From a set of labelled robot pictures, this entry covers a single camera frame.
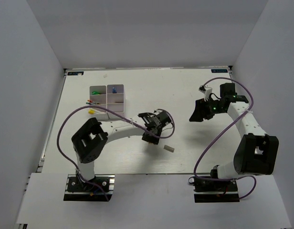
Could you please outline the grey eraser block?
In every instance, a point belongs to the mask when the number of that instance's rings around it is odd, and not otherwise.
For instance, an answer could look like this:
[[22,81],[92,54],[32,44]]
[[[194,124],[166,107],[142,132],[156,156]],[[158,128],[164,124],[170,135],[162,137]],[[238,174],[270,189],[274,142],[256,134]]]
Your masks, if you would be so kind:
[[164,148],[165,150],[169,151],[169,152],[172,152],[172,153],[175,151],[175,148],[170,147],[170,146],[168,146],[168,145],[164,145],[163,148]]

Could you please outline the clear blue spray bottle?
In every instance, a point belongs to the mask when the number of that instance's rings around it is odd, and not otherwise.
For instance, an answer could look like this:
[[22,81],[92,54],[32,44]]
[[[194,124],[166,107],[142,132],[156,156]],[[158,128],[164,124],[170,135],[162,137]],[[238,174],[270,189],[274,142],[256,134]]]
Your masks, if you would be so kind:
[[116,89],[114,87],[112,88],[112,93],[113,94],[116,94],[117,93],[117,91],[116,91]]

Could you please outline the white yellow marker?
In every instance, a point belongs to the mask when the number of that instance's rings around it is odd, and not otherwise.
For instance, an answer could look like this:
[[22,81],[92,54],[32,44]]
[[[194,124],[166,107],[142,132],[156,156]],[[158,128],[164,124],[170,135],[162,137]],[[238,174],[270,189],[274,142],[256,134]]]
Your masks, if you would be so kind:
[[92,109],[92,108],[90,108],[89,111],[92,112],[92,113],[98,113],[98,114],[102,113],[101,111],[98,111],[98,110],[95,110],[95,109]]
[[89,110],[88,113],[93,114],[93,115],[101,114],[100,112],[96,112],[94,110]]

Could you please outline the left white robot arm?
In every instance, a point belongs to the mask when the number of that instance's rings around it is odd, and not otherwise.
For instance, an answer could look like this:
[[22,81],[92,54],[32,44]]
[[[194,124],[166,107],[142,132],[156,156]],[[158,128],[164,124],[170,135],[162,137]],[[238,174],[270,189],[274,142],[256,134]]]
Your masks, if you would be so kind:
[[94,161],[107,143],[141,136],[143,141],[157,145],[162,138],[163,128],[169,124],[175,127],[171,115],[162,109],[117,121],[99,122],[96,118],[90,118],[71,138],[81,175],[79,185],[84,190],[91,190],[95,186]]

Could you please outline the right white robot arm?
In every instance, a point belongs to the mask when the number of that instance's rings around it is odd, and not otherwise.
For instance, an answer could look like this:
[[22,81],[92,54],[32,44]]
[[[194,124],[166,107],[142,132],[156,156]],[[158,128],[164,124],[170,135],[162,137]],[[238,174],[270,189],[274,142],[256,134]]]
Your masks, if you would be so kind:
[[204,85],[199,87],[204,98],[195,102],[195,110],[190,117],[191,122],[210,120],[216,114],[228,114],[236,126],[241,141],[233,160],[224,165],[215,165],[210,172],[210,186],[221,190],[227,181],[249,175],[270,175],[274,171],[279,140],[268,135],[257,123],[251,107],[253,101],[246,96],[238,95],[234,83],[220,85],[220,97],[212,99],[212,88]]

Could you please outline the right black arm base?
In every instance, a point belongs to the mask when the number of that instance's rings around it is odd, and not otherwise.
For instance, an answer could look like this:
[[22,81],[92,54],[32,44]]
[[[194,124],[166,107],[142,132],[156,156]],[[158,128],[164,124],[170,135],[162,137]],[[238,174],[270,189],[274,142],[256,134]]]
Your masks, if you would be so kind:
[[194,187],[195,203],[232,203],[240,201],[235,181],[220,182],[190,177],[188,183]]

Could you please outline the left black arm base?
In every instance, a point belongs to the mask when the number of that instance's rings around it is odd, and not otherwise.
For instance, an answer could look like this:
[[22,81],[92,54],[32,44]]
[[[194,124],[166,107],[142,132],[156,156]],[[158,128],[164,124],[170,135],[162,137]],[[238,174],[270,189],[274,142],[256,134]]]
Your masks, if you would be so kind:
[[107,202],[111,199],[115,175],[96,175],[91,182],[99,185],[105,194],[99,187],[83,182],[77,175],[68,175],[63,200]]

